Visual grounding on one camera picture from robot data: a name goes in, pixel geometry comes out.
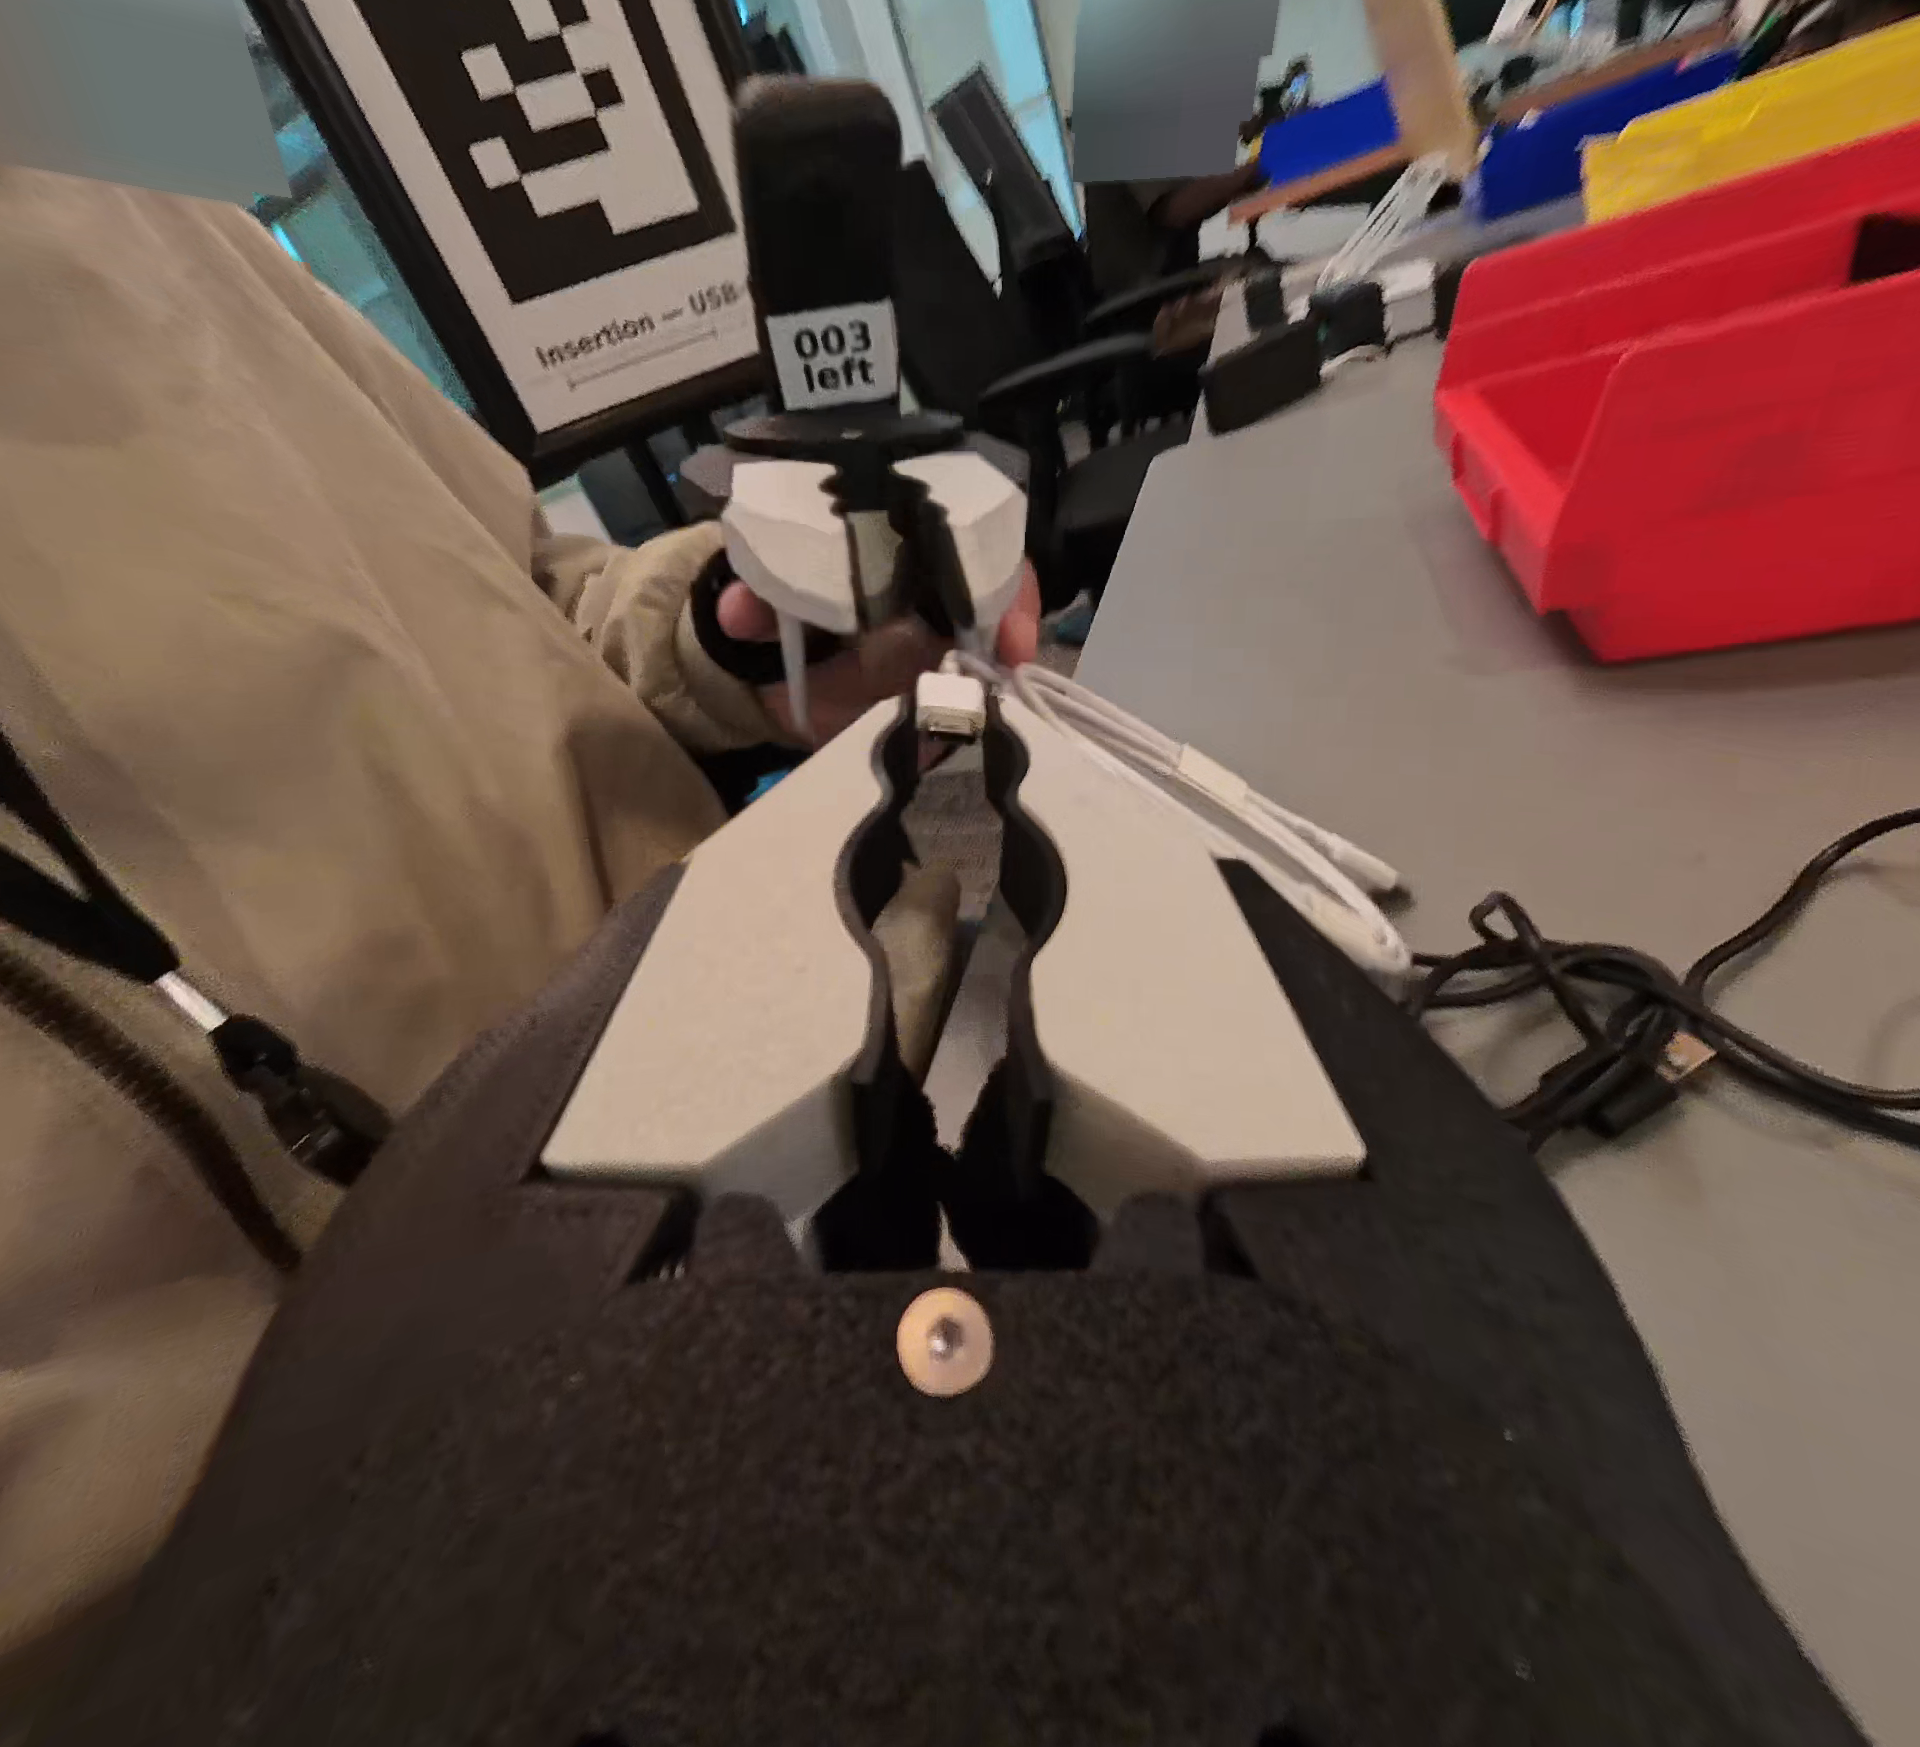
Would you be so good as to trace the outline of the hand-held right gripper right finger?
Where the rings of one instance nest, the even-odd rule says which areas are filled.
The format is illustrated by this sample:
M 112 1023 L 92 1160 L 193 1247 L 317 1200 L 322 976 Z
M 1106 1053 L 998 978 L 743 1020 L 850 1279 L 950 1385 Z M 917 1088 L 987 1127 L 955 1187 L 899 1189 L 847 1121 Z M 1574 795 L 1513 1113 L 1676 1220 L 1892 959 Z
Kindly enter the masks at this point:
M 1084 1270 L 1135 1200 L 1350 1184 L 1367 1154 L 1196 824 L 1017 700 L 985 709 L 1005 1053 L 951 1152 L 972 1270 Z

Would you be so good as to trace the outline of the red storage bin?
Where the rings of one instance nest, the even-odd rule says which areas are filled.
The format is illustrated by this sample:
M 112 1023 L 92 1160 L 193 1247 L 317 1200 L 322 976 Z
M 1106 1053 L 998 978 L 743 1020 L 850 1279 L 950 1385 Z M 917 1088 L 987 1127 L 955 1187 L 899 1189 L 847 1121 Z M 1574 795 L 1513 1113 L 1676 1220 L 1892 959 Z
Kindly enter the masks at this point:
M 1482 253 L 1437 443 L 1601 662 L 1917 615 L 1917 128 Z

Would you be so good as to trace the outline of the wooden board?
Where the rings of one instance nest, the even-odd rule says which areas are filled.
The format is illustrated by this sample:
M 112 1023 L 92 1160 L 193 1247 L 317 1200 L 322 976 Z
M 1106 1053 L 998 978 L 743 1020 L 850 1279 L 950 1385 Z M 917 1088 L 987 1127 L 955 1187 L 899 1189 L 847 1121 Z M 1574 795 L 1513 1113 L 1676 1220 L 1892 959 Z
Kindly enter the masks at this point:
M 1350 150 L 1328 172 L 1335 188 L 1393 172 L 1394 182 L 1320 272 L 1320 285 L 1356 283 L 1377 272 L 1426 219 L 1433 200 L 1463 188 L 1482 128 L 1461 76 L 1443 0 L 1361 0 L 1382 67 L 1384 137 Z

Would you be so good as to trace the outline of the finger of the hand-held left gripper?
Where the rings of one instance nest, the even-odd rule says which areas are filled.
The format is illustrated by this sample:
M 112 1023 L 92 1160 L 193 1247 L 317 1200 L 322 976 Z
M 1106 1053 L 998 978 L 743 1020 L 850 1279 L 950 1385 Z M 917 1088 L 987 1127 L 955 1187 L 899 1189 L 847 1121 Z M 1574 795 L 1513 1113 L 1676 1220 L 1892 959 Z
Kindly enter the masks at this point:
M 899 613 L 899 530 L 827 462 L 741 461 L 722 530 L 733 574 L 783 630 L 863 636 Z
M 1022 486 L 972 448 L 909 458 L 896 476 L 898 600 L 955 643 L 993 643 L 1026 560 Z

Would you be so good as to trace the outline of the person's left forearm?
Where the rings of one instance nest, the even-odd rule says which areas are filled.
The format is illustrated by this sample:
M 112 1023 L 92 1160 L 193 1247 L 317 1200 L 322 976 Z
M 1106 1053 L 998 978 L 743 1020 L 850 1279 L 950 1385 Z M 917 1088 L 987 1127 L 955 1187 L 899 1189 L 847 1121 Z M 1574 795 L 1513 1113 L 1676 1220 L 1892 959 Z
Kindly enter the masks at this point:
M 571 630 L 688 752 L 785 746 L 775 611 L 735 577 L 717 523 L 638 547 L 533 521 L 531 571 Z

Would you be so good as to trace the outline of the black office chair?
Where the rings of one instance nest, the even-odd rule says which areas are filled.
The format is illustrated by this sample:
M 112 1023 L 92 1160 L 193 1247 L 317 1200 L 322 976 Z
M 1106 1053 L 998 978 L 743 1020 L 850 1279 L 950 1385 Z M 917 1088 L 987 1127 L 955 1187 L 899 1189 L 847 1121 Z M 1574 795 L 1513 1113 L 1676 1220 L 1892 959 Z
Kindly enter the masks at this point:
M 1178 293 L 1214 306 L 1219 272 L 1096 296 L 1082 238 L 985 68 L 937 97 L 947 152 L 985 206 L 998 253 L 987 277 L 925 160 L 898 185 L 899 366 L 924 409 L 1022 465 L 1026 558 L 1045 608 L 1096 602 L 1150 461 L 1187 439 L 1198 350 L 1166 350 L 1150 319 Z

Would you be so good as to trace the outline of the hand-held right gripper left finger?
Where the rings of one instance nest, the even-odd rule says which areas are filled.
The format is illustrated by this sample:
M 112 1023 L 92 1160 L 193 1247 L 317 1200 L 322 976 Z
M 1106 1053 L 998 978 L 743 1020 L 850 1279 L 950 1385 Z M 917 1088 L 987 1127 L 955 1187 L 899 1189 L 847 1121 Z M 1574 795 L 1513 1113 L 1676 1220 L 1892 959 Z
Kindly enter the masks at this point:
M 917 774 L 903 696 L 687 860 L 547 1136 L 547 1177 L 753 1195 L 827 1270 L 937 1261 L 945 1162 L 876 933 L 913 869 Z

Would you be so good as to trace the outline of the yellow storage bin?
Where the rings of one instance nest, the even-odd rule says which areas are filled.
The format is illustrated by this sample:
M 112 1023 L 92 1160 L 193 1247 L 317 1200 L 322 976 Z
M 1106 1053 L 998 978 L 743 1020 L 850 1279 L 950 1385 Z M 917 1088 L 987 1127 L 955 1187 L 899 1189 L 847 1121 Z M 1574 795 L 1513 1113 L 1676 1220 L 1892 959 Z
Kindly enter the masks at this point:
M 1776 64 L 1581 149 L 1586 224 L 1899 130 L 1917 119 L 1917 20 Z

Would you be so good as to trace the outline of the person's left hand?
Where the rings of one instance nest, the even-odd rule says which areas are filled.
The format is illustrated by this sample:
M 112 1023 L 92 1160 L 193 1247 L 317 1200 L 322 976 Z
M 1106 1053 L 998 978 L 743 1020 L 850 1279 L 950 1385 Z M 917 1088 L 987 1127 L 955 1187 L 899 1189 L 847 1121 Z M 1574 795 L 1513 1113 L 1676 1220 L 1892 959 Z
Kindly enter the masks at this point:
M 1039 652 L 1040 581 L 1028 560 L 1021 564 L 1021 586 L 995 630 L 993 661 L 1021 668 Z M 780 645 L 775 608 L 744 583 L 727 583 L 714 602 L 717 627 L 727 642 Z M 863 637 L 847 642 L 830 659 L 812 665 L 804 678 L 804 716 L 792 711 L 778 666 L 777 678 L 755 687 L 755 698 L 766 709 L 778 736 L 799 746 L 818 746 L 856 724 L 876 704 L 911 693 L 924 673 L 940 668 L 947 642 L 921 619 L 901 618 Z

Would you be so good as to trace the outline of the wooden table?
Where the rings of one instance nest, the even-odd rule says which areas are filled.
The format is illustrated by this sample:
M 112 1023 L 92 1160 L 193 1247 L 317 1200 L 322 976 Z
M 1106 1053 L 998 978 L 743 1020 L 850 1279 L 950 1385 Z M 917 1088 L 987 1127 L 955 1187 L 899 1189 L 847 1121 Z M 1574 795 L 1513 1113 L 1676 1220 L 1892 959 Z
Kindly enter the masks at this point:
M 1517 124 L 1528 112 L 1578 101 L 1586 95 L 1663 68 L 1669 63 L 1685 64 L 1703 54 L 1720 53 L 1728 44 L 1730 33 L 1730 23 L 1720 16 L 1698 29 L 1666 34 L 1634 48 L 1615 50 L 1606 58 L 1555 73 L 1548 78 L 1528 85 L 1523 91 L 1499 98 L 1491 106 L 1490 124 Z

